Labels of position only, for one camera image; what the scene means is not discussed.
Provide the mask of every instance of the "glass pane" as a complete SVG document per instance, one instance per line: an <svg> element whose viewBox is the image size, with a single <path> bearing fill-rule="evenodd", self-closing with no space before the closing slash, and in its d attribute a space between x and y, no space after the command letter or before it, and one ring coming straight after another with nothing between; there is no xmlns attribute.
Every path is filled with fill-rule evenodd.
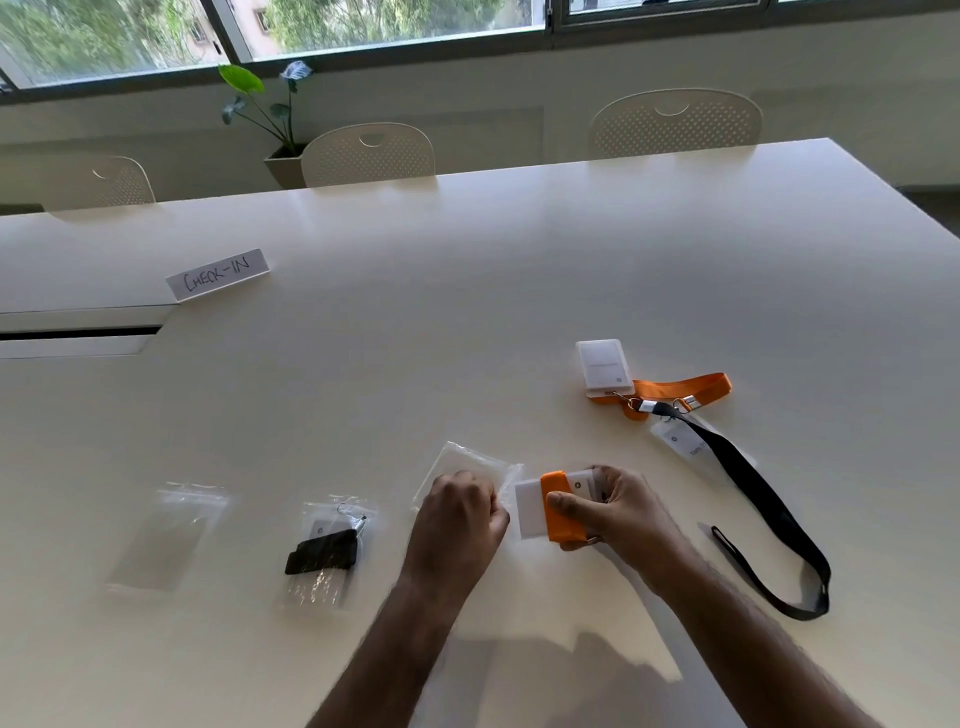
<svg viewBox="0 0 960 728"><path fill-rule="evenodd" d="M690 5L696 2L698 7L703 7L703 2L698 0L569 0L570 12L594 12L610 11L621 8L644 8L659 10L662 12L682 12L687 10L684 5ZM727 7L731 5L758 5L759 0L717 0L715 4L718 7Z"/></svg>
<svg viewBox="0 0 960 728"><path fill-rule="evenodd" d="M543 0L229 0L255 59L542 28Z"/></svg>
<svg viewBox="0 0 960 728"><path fill-rule="evenodd" d="M199 0L0 0L0 43L32 85L226 62Z"/></svg>

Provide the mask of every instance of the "label card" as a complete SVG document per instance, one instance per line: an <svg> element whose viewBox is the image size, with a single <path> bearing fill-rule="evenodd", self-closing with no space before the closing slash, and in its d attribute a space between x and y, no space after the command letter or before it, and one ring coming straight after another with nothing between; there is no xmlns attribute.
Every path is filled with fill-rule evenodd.
<svg viewBox="0 0 960 728"><path fill-rule="evenodd" d="M708 430L717 432L716 427L705 421L702 417L696 415L687 415L687 418L693 420ZM730 482L726 471L713 454L713 450L704 442L704 439L694 432L680 420L674 420L669 417L660 418L650 427L650 433L654 437L660 438L670 449L680 455L687 463L693 466L693 469L707 480ZM756 461L743 450L740 451L747 461L756 467Z"/></svg>
<svg viewBox="0 0 960 728"><path fill-rule="evenodd" d="M263 252L259 248L254 248L191 271L177 273L167 279L167 285L180 302L265 273L270 273L270 266L267 265Z"/></svg>

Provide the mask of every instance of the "potted plant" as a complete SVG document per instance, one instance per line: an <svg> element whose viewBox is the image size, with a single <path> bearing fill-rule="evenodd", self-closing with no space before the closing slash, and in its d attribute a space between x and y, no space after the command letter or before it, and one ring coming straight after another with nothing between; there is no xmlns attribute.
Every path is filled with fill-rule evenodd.
<svg viewBox="0 0 960 728"><path fill-rule="evenodd" d="M246 119L256 124L260 129L275 136L280 142L280 148L263 160L267 169L274 176L277 183L284 189L300 189L306 187L303 182L303 171L300 168L300 155L306 148L305 144L298 144L294 137L293 95L297 93L297 82L302 81L313 73L303 61L293 61L283 69L280 78L287 82L287 103L270 104L269 114L256 103L254 93L263 93L263 82L252 72L240 65L220 66L220 75L240 94L224 107L222 117L224 124L233 121L234 116ZM266 124L262 124L252 116L243 113L248 102L259 111Z"/></svg>

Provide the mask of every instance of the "plant leaf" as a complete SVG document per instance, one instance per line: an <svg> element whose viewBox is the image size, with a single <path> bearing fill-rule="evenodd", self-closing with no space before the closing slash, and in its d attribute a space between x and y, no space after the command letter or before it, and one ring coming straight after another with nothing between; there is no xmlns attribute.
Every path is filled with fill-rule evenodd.
<svg viewBox="0 0 960 728"><path fill-rule="evenodd" d="M222 65L220 75L224 81L244 93L263 93L263 82L242 65Z"/></svg>
<svg viewBox="0 0 960 728"><path fill-rule="evenodd" d="M224 124L229 125L233 121L233 114L247 105L247 100L241 96L237 96L233 101L224 106L224 110L220 112L221 118L224 120Z"/></svg>
<svg viewBox="0 0 960 728"><path fill-rule="evenodd" d="M280 73L280 78L287 82L291 93L297 93L297 81L302 81L313 73L313 68L303 61L293 61Z"/></svg>
<svg viewBox="0 0 960 728"><path fill-rule="evenodd" d="M290 118L290 107L286 104L270 104L270 115L286 121Z"/></svg>

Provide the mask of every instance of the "wall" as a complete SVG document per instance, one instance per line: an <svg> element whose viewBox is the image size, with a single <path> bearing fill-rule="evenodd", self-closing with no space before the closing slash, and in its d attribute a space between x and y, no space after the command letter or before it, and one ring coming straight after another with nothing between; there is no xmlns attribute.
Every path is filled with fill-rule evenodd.
<svg viewBox="0 0 960 728"><path fill-rule="evenodd" d="M361 121L415 124L438 172L584 158L589 121L641 90L713 86L764 110L764 141L830 136L893 184L960 182L960 12L691 36L318 76L302 138ZM272 86L276 93L279 85ZM225 86L0 108L0 202L35 195L31 156L141 161L159 199L276 189L258 129L224 127Z"/></svg>

